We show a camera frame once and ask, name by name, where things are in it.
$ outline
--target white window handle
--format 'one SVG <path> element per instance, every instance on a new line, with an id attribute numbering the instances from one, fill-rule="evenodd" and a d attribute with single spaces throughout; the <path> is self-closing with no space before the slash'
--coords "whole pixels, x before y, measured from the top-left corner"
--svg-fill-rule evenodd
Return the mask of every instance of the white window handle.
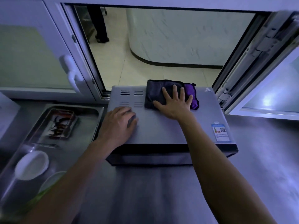
<path id="1" fill-rule="evenodd" d="M 63 56 L 63 62 L 66 65 L 66 73 L 68 75 L 68 80 L 70 85 L 73 87 L 73 89 L 75 90 L 76 93 L 78 94 L 82 94 L 76 84 L 77 82 L 84 82 L 84 78 L 81 75 L 74 59 L 72 56 L 70 55 L 65 55 Z"/>

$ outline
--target energy label sticker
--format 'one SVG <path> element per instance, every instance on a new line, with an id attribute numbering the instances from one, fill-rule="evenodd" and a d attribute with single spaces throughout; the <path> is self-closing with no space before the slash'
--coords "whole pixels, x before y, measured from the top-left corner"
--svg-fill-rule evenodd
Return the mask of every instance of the energy label sticker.
<path id="1" fill-rule="evenodd" d="M 212 124 L 213 132 L 218 142 L 230 142 L 225 126 L 223 124 Z"/>

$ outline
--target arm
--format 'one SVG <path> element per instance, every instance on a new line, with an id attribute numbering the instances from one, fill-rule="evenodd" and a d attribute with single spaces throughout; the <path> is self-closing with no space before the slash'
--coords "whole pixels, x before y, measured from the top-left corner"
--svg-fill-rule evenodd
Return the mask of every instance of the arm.
<path id="1" fill-rule="evenodd" d="M 217 221 L 223 223 L 275 224 L 273 217 L 246 179 L 203 131 L 190 112 L 192 96 L 185 103 L 184 88 L 173 99 L 163 88 L 166 105 L 154 105 L 168 118 L 177 120 L 189 146 L 193 167 L 203 195 Z"/>
<path id="2" fill-rule="evenodd" d="M 98 138 L 92 142 L 74 166 L 43 196 L 21 224 L 71 223 L 78 213 L 92 174 L 100 163 L 132 134 L 137 119 L 130 108 L 119 107 L 107 113 Z"/>

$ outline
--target forearm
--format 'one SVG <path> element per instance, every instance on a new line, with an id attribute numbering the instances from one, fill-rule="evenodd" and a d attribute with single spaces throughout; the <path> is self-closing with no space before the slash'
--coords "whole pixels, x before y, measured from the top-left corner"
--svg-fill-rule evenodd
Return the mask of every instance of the forearm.
<path id="1" fill-rule="evenodd" d="M 71 223 L 79 212 L 90 179 L 103 161 L 109 149 L 99 149 L 100 142 L 90 144 L 84 154 L 68 172 L 43 196 L 35 208 L 21 222 L 36 223 Z"/>
<path id="2" fill-rule="evenodd" d="M 246 179 L 190 113 L 179 120 L 204 197 L 219 223 L 275 223 Z"/>

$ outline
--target black shoe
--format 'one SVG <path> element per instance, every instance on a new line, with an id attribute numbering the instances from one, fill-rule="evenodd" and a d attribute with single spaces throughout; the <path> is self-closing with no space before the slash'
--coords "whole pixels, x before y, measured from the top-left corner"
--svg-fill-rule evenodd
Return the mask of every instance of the black shoe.
<path id="1" fill-rule="evenodd" d="M 105 40 L 105 41 L 101 41 L 101 40 L 98 38 L 97 35 L 95 36 L 95 39 L 96 39 L 96 41 L 97 41 L 98 43 L 106 43 L 106 42 L 109 42 L 109 41 L 110 41 L 109 38 L 107 38 L 107 40 Z"/>

